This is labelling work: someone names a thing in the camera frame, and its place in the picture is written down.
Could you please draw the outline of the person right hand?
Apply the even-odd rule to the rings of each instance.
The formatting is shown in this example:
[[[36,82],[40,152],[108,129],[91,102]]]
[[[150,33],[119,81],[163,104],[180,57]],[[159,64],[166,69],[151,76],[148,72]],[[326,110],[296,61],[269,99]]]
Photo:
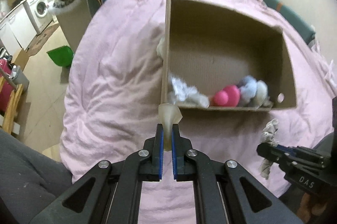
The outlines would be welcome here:
[[[303,223],[309,223],[313,217],[321,216],[327,209],[330,200],[320,200],[316,196],[304,193],[296,215]]]

